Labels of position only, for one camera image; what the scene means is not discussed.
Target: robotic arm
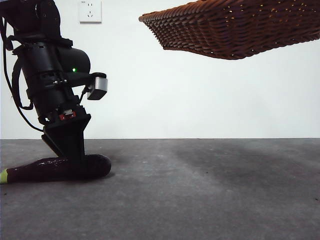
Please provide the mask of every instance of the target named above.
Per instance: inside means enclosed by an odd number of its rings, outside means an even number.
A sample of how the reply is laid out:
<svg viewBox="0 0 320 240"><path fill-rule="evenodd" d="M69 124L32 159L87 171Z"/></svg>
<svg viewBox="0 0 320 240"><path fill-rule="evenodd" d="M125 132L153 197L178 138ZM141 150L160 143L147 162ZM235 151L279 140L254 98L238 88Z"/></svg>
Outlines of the robotic arm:
<svg viewBox="0 0 320 240"><path fill-rule="evenodd" d="M53 0L0 0L0 15L3 46L18 57L9 85L15 104L27 110L34 105L46 144L59 157L84 164L84 129L91 115L80 103L85 93L89 100L100 100L107 93L106 74L90 74L87 54L61 37L60 14ZM7 23L14 29L13 36L6 36ZM20 46L14 49L12 41ZM21 69L29 107L22 107L20 101ZM72 90L78 86L85 86L81 99Z"/></svg>

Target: white wall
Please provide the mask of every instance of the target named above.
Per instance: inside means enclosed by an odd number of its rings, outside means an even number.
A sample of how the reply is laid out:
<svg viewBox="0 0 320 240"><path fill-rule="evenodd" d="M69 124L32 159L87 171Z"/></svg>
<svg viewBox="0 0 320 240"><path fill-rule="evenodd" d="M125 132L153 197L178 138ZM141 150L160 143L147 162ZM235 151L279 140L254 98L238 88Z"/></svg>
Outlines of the white wall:
<svg viewBox="0 0 320 240"><path fill-rule="evenodd" d="M138 17L186 0L102 0L102 24L79 24L77 2L56 0L62 35L109 78L105 98L83 102L92 115L86 138L320 137L320 41L237 61L164 51ZM27 116L37 124L35 112ZM3 73L1 138L40 138L15 109Z"/></svg>

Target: cable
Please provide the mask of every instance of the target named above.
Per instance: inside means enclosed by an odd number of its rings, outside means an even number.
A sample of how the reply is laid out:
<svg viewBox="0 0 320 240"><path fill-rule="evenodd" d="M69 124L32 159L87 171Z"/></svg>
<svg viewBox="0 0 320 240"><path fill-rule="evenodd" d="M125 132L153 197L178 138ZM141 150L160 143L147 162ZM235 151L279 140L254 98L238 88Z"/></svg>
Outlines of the cable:
<svg viewBox="0 0 320 240"><path fill-rule="evenodd" d="M82 98L84 97L84 95L85 95L86 93L89 93L89 92L90 92L90 89L89 89L87 86L85 86L84 89L82 90L81 97L80 97L80 102L79 102L79 103L81 103Z"/></svg>
<svg viewBox="0 0 320 240"><path fill-rule="evenodd" d="M4 23L3 23L3 19L1 18L1 34L3 34L2 36L2 39L5 40L6 39L6 36L7 36L7 20L4 19ZM7 49L6 49L6 42L3 41L3 69L4 69L4 76L5 76L5 80L6 80L6 83L8 84L8 87L10 89L10 92L12 95L14 95L13 93L13 90L12 90L12 86L10 84L10 80L9 80L9 76L8 76L8 70L7 70ZM26 116L24 115L24 113L21 111L20 107L19 107L19 104L14 101L14 104L18 110L18 112L20 113L21 117L24 119L24 121L31 127L33 128L34 130L37 130L39 132L44 132L42 129L40 128L37 128L35 126L33 126L31 124L31 122L29 122L29 120L26 118Z"/></svg>

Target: woven basket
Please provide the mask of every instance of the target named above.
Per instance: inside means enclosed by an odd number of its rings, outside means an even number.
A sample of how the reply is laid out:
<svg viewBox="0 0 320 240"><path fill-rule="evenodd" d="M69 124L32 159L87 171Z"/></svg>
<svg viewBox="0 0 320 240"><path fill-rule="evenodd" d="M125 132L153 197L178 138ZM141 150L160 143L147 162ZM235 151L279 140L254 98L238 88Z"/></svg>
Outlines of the woven basket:
<svg viewBox="0 0 320 240"><path fill-rule="evenodd" d="M139 17L165 50L236 60L320 38L320 0L200 0Z"/></svg>

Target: gray concrete floor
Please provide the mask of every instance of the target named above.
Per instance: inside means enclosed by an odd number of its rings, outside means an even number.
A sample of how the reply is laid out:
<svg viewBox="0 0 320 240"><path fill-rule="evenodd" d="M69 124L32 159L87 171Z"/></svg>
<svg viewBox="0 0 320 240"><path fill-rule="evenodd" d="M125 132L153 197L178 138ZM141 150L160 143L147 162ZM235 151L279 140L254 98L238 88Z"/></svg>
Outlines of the gray concrete floor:
<svg viewBox="0 0 320 240"><path fill-rule="evenodd" d="M320 240L320 139L87 140L94 181L1 186L2 240ZM1 141L1 170L54 154Z"/></svg>

